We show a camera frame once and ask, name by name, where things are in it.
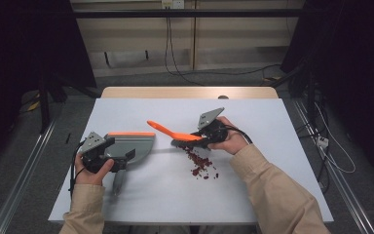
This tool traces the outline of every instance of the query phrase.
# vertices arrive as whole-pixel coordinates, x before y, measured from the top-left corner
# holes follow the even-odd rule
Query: black curtain
[[[65,83],[96,86],[76,20],[22,11],[72,9],[68,0],[0,1],[0,145],[15,123],[22,94],[38,90],[40,75],[53,92]]]
[[[337,19],[334,30],[329,34],[328,45],[316,54],[311,69],[329,103],[374,166],[374,1],[342,0],[341,3],[342,12],[334,8],[330,13]],[[309,55],[304,47],[312,45],[318,28],[330,20],[299,20],[283,70],[293,69]],[[307,82],[299,83],[303,90]]]

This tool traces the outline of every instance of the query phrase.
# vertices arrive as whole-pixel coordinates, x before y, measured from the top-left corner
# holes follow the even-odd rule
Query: beige sleeve
[[[104,190],[105,188],[99,185],[75,184],[70,212],[63,215],[65,222],[59,233],[102,233],[104,217],[101,209]]]
[[[245,182],[260,228],[267,233],[329,233],[318,201],[250,144],[231,160]]]

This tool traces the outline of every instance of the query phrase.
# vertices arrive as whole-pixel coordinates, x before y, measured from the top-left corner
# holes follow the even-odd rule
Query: person's left hand
[[[75,172],[78,176],[75,178],[76,184],[93,184],[93,185],[100,185],[102,186],[102,180],[104,179],[105,175],[111,170],[114,166],[114,160],[108,159],[102,168],[98,171],[98,173],[94,174],[85,169],[83,160],[81,159],[82,154],[77,154],[75,157]]]

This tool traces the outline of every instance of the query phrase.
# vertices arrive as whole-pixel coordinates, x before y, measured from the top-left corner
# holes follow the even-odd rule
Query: grey floor
[[[255,68],[232,68],[217,70],[223,73],[238,73],[252,71]],[[96,78],[98,84],[96,92],[101,92],[108,86],[193,86],[186,81],[193,81],[205,86],[259,86],[263,83],[262,77],[281,76],[277,68],[267,68],[263,72],[252,72],[243,75],[225,75],[214,73],[199,73],[186,75],[184,78],[170,75],[166,72],[147,73],[138,75],[123,74],[119,76]],[[59,112],[54,131],[44,148],[32,177],[27,182],[27,187],[22,193],[22,198],[11,221],[5,227],[7,233],[57,233],[60,225],[48,222],[58,189],[64,181],[68,171],[71,154],[76,143],[81,139],[86,123],[94,106],[94,99],[86,97],[71,88],[65,88],[68,93],[66,103],[51,102],[53,116]],[[289,97],[285,85],[280,86],[278,94],[282,98],[289,113],[290,119],[296,128],[303,125],[294,106],[293,99]],[[34,92],[25,94],[27,99]],[[337,114],[332,112],[331,106],[327,107],[329,114],[329,127],[332,134],[350,153],[356,165],[356,172],[344,174],[357,199],[367,213],[374,227],[374,169],[369,165],[366,156],[359,145],[350,141],[347,130],[338,121]],[[11,189],[21,174],[24,165],[33,150],[40,132],[39,109],[29,112],[20,111],[19,117],[10,132],[8,139],[0,150],[0,209],[9,196]],[[314,172],[317,174],[320,160],[316,148],[310,138],[301,138],[301,143]],[[334,142],[331,142],[331,153],[343,168],[348,168],[351,163],[344,152]],[[329,180],[330,186],[324,194],[326,202],[334,216],[335,221],[326,225],[332,233],[363,233],[359,230],[352,217],[346,202],[341,196],[335,182]],[[104,233],[127,233],[127,226],[106,224]]]

